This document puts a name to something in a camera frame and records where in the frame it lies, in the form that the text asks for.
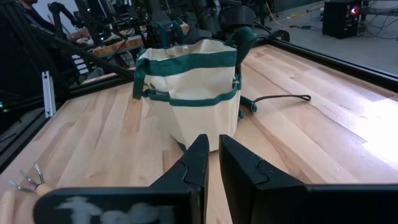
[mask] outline computer tower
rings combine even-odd
[[[362,1],[325,2],[322,33],[343,39],[356,36]]]

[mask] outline red light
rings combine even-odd
[[[351,9],[351,15],[356,16],[359,14],[359,6],[353,6]]]

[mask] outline butcher block tabletop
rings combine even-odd
[[[398,182],[398,95],[272,46],[242,64],[242,95],[276,98],[244,110],[235,140],[305,183]],[[62,187],[148,186],[182,151],[132,83],[68,100],[0,175],[0,195],[31,187],[19,170]],[[207,223],[231,223],[218,151],[210,153]],[[30,224],[36,194],[16,192],[14,223]]]

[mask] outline wooden table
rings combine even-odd
[[[264,100],[239,120],[234,138],[306,183],[398,181],[398,96],[333,69],[266,46],[243,66],[243,92],[309,94]],[[155,111],[132,99],[132,83],[67,101],[0,175],[0,194],[24,186],[20,169],[60,187],[148,186],[182,155]],[[37,196],[17,192],[15,223],[32,223]],[[218,151],[210,154],[208,223],[231,223]]]

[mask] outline green strap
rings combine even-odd
[[[251,47],[257,40],[256,35],[250,27],[242,27],[233,32],[233,34],[226,41],[226,45],[238,46],[238,56],[236,57],[236,66],[240,65],[246,55],[249,53]]]
[[[136,62],[136,72],[134,73],[134,84],[132,86],[132,97],[140,100],[145,80],[145,65],[148,59],[142,58]]]
[[[172,22],[172,29],[177,35],[177,43],[182,44],[182,40],[184,39],[184,33],[182,32],[182,28],[177,21]]]

